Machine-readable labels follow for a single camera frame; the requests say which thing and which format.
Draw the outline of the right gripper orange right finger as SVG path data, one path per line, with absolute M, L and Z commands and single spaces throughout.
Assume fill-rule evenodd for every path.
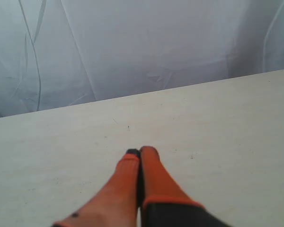
M 144 186 L 143 227 L 227 226 L 181 189 L 161 163 L 154 147 L 142 147 L 140 161 Z

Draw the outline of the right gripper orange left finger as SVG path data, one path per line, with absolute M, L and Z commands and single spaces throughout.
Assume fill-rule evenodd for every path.
M 135 227 L 140 152 L 129 149 L 107 183 L 81 208 L 54 227 Z

